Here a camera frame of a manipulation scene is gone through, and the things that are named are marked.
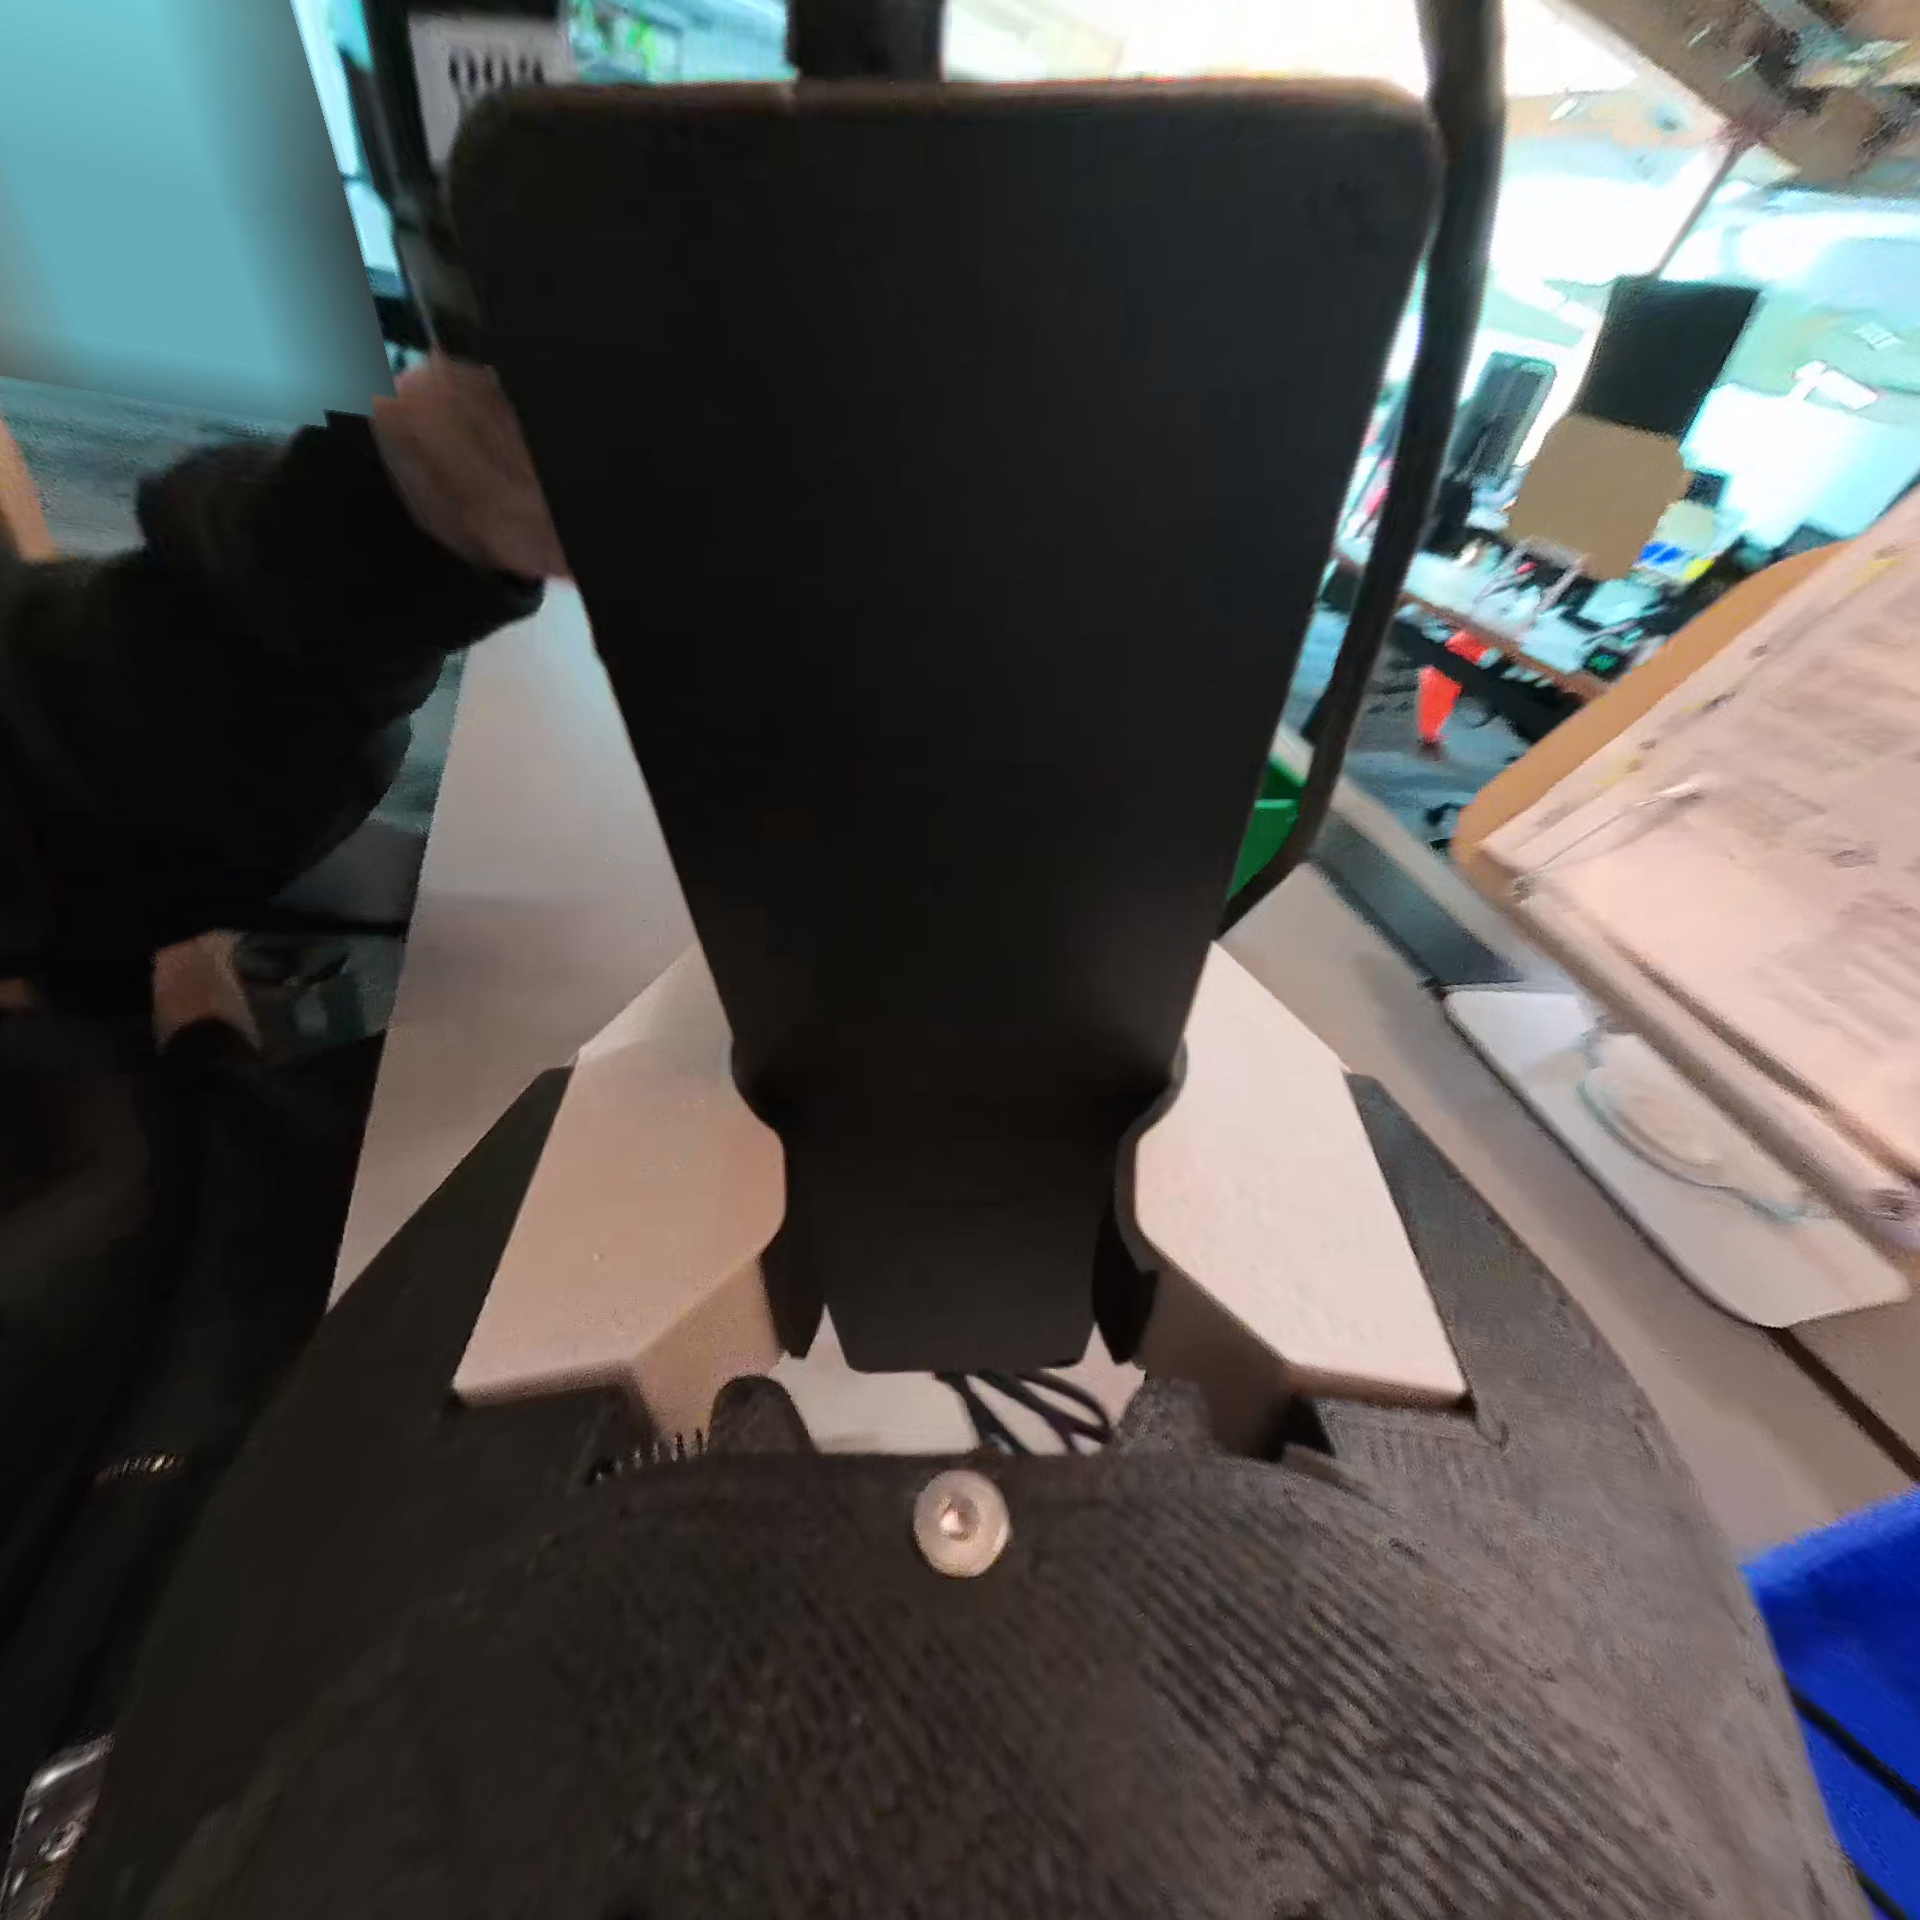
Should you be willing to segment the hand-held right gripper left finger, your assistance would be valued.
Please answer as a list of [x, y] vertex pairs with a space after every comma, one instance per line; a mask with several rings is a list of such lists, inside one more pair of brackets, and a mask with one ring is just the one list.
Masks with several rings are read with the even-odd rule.
[[613, 1389], [652, 1429], [709, 1429], [731, 1381], [775, 1372], [784, 1147], [731, 1051], [700, 945], [577, 1051], [449, 1383], [463, 1406]]

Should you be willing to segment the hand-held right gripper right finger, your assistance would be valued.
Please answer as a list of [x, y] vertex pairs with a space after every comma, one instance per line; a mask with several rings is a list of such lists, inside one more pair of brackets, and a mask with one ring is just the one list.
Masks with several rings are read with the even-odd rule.
[[1227, 1452], [1271, 1448], [1300, 1401], [1468, 1408], [1333, 1046], [1213, 943], [1175, 1064], [1115, 1166], [1108, 1352], [1193, 1389]]

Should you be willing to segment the black port device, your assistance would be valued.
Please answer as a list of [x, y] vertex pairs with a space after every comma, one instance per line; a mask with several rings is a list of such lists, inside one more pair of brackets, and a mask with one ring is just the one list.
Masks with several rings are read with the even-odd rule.
[[775, 1295], [863, 1372], [1087, 1344], [1440, 179], [1329, 79], [523, 87], [455, 142]]

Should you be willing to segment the person's left forearm black sleeve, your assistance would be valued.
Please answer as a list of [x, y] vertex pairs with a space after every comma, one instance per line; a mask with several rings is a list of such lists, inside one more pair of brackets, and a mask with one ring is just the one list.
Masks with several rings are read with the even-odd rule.
[[244, 926], [369, 816], [443, 661], [544, 598], [415, 523], [364, 415], [199, 447], [135, 526], [4, 541], [4, 981]]

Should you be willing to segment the person's left hand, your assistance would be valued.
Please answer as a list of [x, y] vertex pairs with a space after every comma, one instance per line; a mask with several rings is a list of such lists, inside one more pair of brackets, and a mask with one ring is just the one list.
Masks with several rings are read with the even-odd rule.
[[431, 351], [372, 400], [377, 457], [412, 521], [475, 569], [569, 583], [521, 422], [491, 368]]

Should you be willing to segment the green plastic bin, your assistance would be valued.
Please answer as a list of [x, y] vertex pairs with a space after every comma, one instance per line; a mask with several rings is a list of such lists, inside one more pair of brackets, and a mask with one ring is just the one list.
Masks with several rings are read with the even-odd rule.
[[1251, 820], [1239, 841], [1229, 903], [1285, 851], [1297, 820], [1302, 790], [1305, 784], [1287, 764], [1279, 759], [1265, 760]]

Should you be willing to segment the person's black jacket torso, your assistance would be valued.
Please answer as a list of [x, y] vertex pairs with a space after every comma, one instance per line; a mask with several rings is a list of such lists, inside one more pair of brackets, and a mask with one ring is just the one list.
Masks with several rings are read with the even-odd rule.
[[233, 936], [151, 998], [4, 1006], [4, 1781], [109, 1732], [176, 1564], [320, 1324], [382, 1040], [276, 1046]]

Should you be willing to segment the wooden document stand with papers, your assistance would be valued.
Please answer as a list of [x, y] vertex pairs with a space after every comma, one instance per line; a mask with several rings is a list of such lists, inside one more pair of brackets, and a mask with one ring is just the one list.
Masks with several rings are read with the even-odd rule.
[[1915, 1264], [1918, 507], [1767, 567], [1457, 816], [1451, 859]]

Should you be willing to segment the blue plastic bin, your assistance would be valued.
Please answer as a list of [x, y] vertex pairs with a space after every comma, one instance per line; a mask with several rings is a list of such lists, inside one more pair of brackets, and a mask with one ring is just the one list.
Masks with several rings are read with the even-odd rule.
[[1918, 1916], [1918, 1489], [1744, 1564], [1831, 1829], [1875, 1916]]

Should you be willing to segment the beige panel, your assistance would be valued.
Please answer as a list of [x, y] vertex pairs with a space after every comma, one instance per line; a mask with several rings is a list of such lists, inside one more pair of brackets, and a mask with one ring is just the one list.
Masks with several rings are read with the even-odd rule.
[[1504, 517], [1509, 545], [1607, 584], [1688, 488], [1680, 439], [1587, 413], [1543, 436]]

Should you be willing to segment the black standing panel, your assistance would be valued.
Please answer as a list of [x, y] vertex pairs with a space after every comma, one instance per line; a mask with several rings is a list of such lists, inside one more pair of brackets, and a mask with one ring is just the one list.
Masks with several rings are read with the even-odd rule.
[[1685, 441], [1760, 301], [1741, 284], [1613, 279], [1569, 413]]

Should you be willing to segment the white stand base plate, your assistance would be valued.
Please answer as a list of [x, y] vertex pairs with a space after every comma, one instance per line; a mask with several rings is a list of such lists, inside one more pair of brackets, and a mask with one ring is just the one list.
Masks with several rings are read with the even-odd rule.
[[1464, 987], [1453, 1031], [1710, 1305], [1752, 1327], [1896, 1305], [1908, 1279], [1644, 1040], [1576, 993]]

